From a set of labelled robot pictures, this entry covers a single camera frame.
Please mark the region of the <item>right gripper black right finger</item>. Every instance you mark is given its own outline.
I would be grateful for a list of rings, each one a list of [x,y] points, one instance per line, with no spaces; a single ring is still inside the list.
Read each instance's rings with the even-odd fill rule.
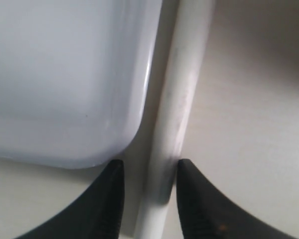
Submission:
[[[185,239],[289,239],[214,187],[189,159],[177,163],[176,200]]]

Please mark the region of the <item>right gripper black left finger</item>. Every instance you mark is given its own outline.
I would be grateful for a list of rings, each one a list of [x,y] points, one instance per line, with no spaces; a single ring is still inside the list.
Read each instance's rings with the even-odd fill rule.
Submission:
[[[124,201],[124,163],[115,159],[68,207],[20,238],[117,239]]]

